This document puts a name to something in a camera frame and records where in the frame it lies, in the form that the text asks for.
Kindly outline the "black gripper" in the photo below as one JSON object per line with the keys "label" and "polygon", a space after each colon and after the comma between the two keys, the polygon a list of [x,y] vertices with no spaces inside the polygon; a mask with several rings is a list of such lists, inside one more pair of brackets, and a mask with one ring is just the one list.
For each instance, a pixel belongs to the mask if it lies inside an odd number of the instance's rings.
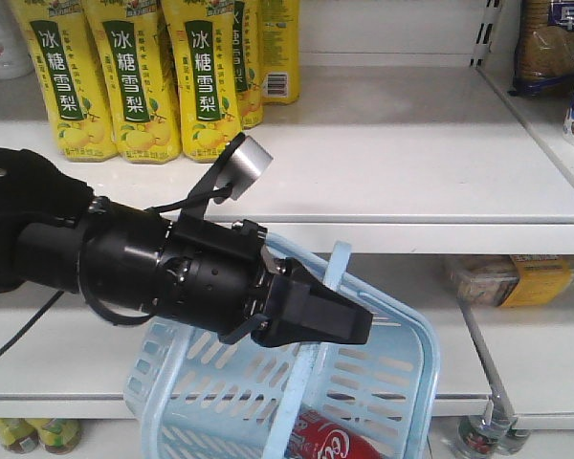
{"label": "black gripper", "polygon": [[273,273],[260,232],[249,221],[227,229],[188,212],[171,222],[97,197],[68,224],[25,224],[13,244],[13,272],[82,295],[113,325],[165,317],[223,342],[249,335],[261,346],[366,344],[373,315],[295,258]]}

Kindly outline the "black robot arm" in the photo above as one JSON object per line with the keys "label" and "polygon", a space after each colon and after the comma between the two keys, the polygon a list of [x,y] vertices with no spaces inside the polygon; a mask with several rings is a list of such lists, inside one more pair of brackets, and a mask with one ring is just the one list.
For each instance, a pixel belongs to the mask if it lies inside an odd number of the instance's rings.
{"label": "black robot arm", "polygon": [[82,295],[115,325],[164,317],[227,344],[366,343],[368,310],[295,258],[274,258],[264,228],[205,219],[210,200],[247,186],[225,153],[171,221],[164,207],[115,203],[35,152],[0,147],[0,293],[30,281]]}

